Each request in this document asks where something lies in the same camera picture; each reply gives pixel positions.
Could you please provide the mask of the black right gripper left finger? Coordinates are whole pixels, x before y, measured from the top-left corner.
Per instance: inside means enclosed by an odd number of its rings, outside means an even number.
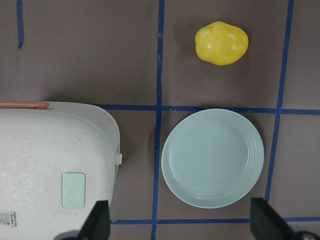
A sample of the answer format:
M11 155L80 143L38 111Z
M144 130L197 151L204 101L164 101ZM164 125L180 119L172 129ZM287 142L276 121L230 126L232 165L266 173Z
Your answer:
M97 201L84 222L77 238L79 240L108 240L111 233L109 202Z

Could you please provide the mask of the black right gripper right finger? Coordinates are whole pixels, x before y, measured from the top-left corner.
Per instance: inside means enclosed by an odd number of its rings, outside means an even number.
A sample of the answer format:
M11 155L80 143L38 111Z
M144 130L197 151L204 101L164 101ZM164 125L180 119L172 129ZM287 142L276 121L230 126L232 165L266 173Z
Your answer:
M250 200L250 231L256 240L291 240L294 231L262 198Z

